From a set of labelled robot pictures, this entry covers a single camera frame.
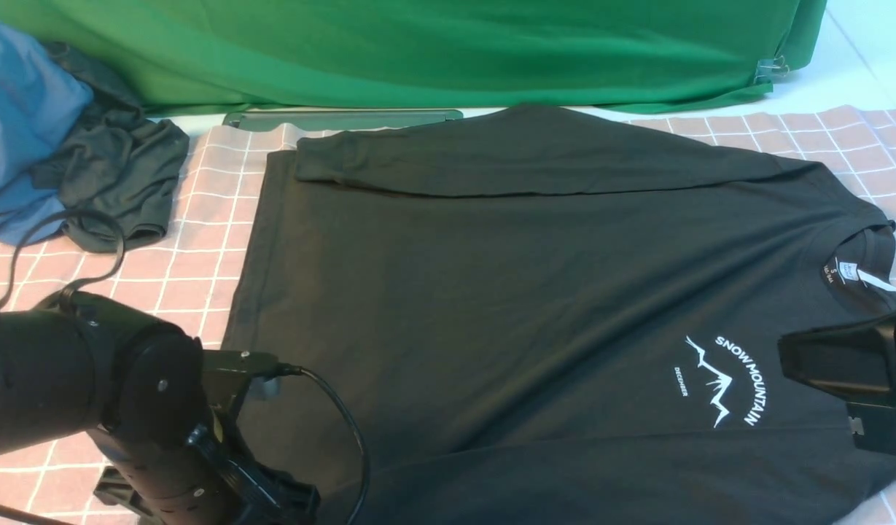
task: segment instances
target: clothing tag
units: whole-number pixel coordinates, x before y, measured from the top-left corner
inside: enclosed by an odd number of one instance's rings
[[[887,292],[896,292],[896,286],[887,280],[879,279],[877,276],[861,270],[855,262],[847,262],[835,257],[824,266],[824,280],[835,286],[864,286],[865,288],[872,286]]]

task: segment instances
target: mountain graphic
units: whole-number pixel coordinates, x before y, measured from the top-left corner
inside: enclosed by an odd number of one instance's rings
[[[691,341],[690,337],[687,337],[688,345],[691,345],[692,349],[697,350],[698,355],[698,368],[706,368],[711,371],[714,375],[717,376],[717,380],[710,381],[707,383],[707,386],[714,385],[714,398],[710,400],[711,405],[715,406],[717,410],[720,412],[717,415],[717,422],[714,423],[714,428],[717,428],[717,425],[720,424],[723,419],[730,414],[730,410],[727,410],[725,406],[720,402],[723,399],[723,395],[727,393],[727,389],[730,388],[730,385],[733,382],[733,378],[727,376],[725,373],[720,372],[718,369],[715,369],[710,365],[707,361],[704,361],[704,356],[706,355],[706,351],[702,349],[700,346],[697,346],[693,341]]]

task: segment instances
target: green backdrop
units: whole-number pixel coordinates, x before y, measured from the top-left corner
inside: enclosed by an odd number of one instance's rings
[[[110,63],[155,112],[242,106],[755,100],[810,61],[825,0],[0,0]]]

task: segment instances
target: pink grid mat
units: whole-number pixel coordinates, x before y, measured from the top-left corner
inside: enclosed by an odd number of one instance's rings
[[[809,115],[632,123],[709,144],[821,160],[853,193],[896,219],[896,111],[845,106]],[[170,235],[131,252],[114,279],[87,289],[171,320],[217,348],[241,275],[265,156],[294,147],[306,134],[321,135],[288,125],[270,133],[212,128],[195,141],[185,163]],[[0,245],[0,295],[11,251]],[[9,308],[28,308],[63,283],[110,265],[109,256],[83,254],[64,238],[31,246],[20,256]],[[896,256],[892,279],[896,285]],[[0,502],[70,523],[135,523],[127,511],[90,495],[105,464],[84,435],[0,456]],[[851,523],[896,523],[896,483],[841,521]]]

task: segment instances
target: green tray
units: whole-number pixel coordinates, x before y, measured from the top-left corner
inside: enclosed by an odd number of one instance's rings
[[[251,132],[271,131],[281,124],[292,124],[305,131],[370,130],[405,128],[422,124],[462,119],[457,109],[368,110],[368,111],[244,111],[228,113],[224,124]]]

